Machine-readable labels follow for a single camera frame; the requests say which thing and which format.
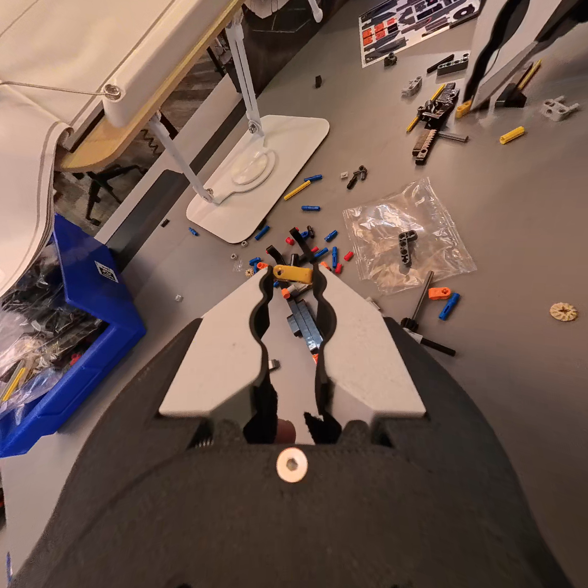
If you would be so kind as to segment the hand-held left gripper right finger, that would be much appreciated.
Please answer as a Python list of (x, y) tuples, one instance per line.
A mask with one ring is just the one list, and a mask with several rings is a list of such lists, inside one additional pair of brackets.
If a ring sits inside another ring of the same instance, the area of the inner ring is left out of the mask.
[(423, 417), (426, 408), (383, 315), (322, 265), (313, 271), (313, 293), (323, 337), (315, 383), (319, 414), (341, 428)]

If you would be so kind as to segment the blue plastic bin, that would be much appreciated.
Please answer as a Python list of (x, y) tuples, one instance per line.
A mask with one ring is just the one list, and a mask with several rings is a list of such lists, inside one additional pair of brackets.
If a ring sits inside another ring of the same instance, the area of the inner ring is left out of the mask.
[(103, 320), (107, 328), (46, 394), (24, 410), (16, 424), (1, 419), (1, 457), (27, 453), (53, 435), (142, 338), (146, 329), (107, 246), (56, 214), (54, 241), (65, 301)]

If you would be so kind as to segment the white instruction booklet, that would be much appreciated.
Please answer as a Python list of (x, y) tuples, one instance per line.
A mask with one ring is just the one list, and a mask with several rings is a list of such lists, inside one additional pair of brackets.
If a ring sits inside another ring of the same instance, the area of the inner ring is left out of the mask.
[(243, 1), (1, 1), (1, 294), (54, 227), (54, 171), (99, 171)]

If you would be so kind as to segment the clear plastic bag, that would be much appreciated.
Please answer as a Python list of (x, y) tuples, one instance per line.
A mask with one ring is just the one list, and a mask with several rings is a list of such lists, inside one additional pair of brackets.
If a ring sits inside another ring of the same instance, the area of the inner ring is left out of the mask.
[[(445, 204), (430, 179), (416, 180), (400, 192), (343, 211), (359, 278), (393, 295), (424, 284), (429, 271), (437, 282), (477, 270)], [(399, 270), (398, 235), (418, 233), (413, 263)]]

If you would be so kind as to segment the yellow thin lego liftarm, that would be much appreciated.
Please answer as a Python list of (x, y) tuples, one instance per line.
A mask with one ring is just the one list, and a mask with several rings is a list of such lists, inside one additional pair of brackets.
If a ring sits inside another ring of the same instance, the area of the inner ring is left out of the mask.
[(273, 275), (279, 282), (295, 282), (305, 285), (313, 283), (313, 269), (298, 266), (275, 265)]

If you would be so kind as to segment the black office chair base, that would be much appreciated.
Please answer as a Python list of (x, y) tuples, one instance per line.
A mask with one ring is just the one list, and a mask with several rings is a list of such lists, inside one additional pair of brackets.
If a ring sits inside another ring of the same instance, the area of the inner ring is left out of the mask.
[(138, 171), (143, 176), (146, 173), (146, 169), (141, 168), (138, 165), (121, 166), (114, 164), (100, 172), (86, 172), (85, 174), (90, 178), (91, 184), (88, 192), (88, 204), (86, 207), (85, 219), (94, 226), (100, 226), (101, 222), (92, 216), (94, 206), (101, 202), (99, 196), (100, 191), (104, 190), (108, 195), (119, 205), (122, 204), (111, 187), (109, 181), (115, 178), (122, 177), (131, 171)]

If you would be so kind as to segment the black lego axle assembly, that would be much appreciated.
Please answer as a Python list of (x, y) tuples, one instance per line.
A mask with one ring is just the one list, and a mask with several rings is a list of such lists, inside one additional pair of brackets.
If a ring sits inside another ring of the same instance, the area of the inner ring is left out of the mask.
[(440, 353), (443, 353), (443, 354), (445, 354), (447, 356), (454, 357), (454, 356), (456, 356), (456, 351), (455, 350), (453, 350), (451, 348), (448, 348), (448, 347), (446, 347), (444, 345), (441, 345), (441, 344), (439, 344), (437, 342), (433, 342), (433, 341), (431, 341), (429, 339), (426, 339), (425, 337), (423, 337), (421, 334), (419, 334), (417, 332), (418, 327), (419, 327), (419, 324), (417, 322), (417, 317), (418, 317), (418, 314), (420, 312), (420, 309), (421, 309), (421, 307), (423, 305), (423, 302), (425, 301), (425, 298), (428, 297), (428, 290), (429, 290), (429, 287), (430, 287), (430, 285), (432, 283), (434, 274), (435, 273), (432, 270), (428, 272), (428, 274), (426, 276), (426, 279), (424, 281), (424, 286), (423, 286), (422, 292), (420, 294), (420, 298), (419, 298), (418, 303), (417, 303), (417, 305), (415, 307), (415, 310), (412, 313), (411, 317), (409, 317), (409, 318), (403, 318), (401, 320), (401, 327), (418, 344), (423, 345), (425, 347), (428, 347), (430, 349), (434, 349), (434, 350), (436, 350), (436, 351), (438, 351)]

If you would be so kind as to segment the lego sticker sheet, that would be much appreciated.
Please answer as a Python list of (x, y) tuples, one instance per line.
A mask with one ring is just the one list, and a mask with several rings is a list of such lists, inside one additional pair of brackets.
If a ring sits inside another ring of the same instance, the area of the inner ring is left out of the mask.
[(362, 68), (476, 19), (485, 1), (383, 1), (358, 18)]

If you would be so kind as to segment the dark grey lego beam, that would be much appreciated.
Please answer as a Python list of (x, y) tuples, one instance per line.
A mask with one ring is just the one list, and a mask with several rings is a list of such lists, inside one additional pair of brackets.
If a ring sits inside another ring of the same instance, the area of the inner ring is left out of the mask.
[(457, 58), (454, 54), (451, 54), (439, 62), (434, 63), (426, 70), (426, 75), (436, 74), (437, 76), (443, 77), (448, 76), (457, 72), (461, 72), (467, 69), (469, 64), (469, 53), (463, 53)]

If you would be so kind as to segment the clear bags of lego parts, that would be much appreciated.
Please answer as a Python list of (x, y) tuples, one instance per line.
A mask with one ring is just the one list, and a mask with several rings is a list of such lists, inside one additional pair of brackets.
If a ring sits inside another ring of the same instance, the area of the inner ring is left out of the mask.
[(50, 392), (106, 328), (66, 302), (56, 248), (46, 246), (1, 298), (1, 416)]

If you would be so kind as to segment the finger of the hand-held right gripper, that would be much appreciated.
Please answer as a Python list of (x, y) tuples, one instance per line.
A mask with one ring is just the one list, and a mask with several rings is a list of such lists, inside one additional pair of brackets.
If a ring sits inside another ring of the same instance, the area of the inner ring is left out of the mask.
[(485, 1), (477, 18), (469, 55), (463, 101), (473, 102), (501, 48), (517, 30), (517, 1)]
[(499, 51), (473, 100), (481, 108), (531, 56), (577, 23), (576, 1), (517, 1), (517, 30)]

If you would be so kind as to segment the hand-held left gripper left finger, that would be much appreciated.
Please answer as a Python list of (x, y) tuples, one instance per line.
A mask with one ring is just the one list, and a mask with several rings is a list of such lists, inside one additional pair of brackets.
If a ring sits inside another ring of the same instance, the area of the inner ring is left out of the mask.
[(161, 416), (239, 425), (253, 418), (254, 390), (269, 374), (261, 338), (269, 325), (272, 271), (258, 271), (202, 316), (159, 406)]

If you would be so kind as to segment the black lego wedge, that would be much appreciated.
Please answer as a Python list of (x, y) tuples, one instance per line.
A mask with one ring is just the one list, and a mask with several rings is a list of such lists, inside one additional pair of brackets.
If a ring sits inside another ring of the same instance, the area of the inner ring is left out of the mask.
[(511, 82), (496, 99), (495, 109), (523, 108), (525, 107), (526, 100), (527, 97), (523, 91), (518, 88), (518, 84)]

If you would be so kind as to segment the black lego rack assembly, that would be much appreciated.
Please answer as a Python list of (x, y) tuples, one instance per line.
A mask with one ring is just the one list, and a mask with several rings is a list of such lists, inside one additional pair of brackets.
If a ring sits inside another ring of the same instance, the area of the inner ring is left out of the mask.
[(443, 84), (431, 99), (418, 107), (417, 115), (406, 129), (406, 133), (409, 134), (419, 124), (424, 125), (412, 149), (412, 158), (416, 166), (427, 163), (438, 138), (459, 143), (468, 142), (468, 136), (460, 136), (444, 130), (449, 115), (455, 109), (459, 93), (454, 82)]

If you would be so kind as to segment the white book stand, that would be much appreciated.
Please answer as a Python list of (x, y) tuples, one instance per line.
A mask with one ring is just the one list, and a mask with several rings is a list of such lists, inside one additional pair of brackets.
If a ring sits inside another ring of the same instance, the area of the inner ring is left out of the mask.
[[(161, 141), (195, 192), (187, 219), (227, 243), (254, 234), (329, 132), (321, 118), (260, 116), (242, 29), (243, 1), (173, 1), (105, 83), (105, 117), (59, 160), (63, 171), (111, 163), (145, 125)], [(226, 30), (248, 130), (202, 183), (162, 123), (160, 107), (210, 41)]]

